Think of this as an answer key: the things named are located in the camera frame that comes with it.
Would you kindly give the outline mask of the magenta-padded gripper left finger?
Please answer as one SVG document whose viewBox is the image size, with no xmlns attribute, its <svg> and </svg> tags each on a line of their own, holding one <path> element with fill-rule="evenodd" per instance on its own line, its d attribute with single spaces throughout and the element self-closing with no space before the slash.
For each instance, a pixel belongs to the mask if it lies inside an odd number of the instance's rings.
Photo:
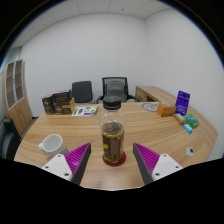
<svg viewBox="0 0 224 224">
<path fill-rule="evenodd" d="M 87 143 L 66 155 L 55 155 L 42 169 L 79 185 L 82 181 L 90 154 L 91 144 Z"/>
</svg>

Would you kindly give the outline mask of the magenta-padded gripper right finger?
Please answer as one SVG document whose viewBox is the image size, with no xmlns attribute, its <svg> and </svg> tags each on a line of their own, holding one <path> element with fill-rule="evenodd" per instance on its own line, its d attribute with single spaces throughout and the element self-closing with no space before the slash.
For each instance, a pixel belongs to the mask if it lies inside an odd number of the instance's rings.
<svg viewBox="0 0 224 224">
<path fill-rule="evenodd" d="M 168 154 L 159 155 L 138 143 L 133 144 L 133 154 L 145 184 L 152 183 L 182 169 L 182 166 Z"/>
</svg>

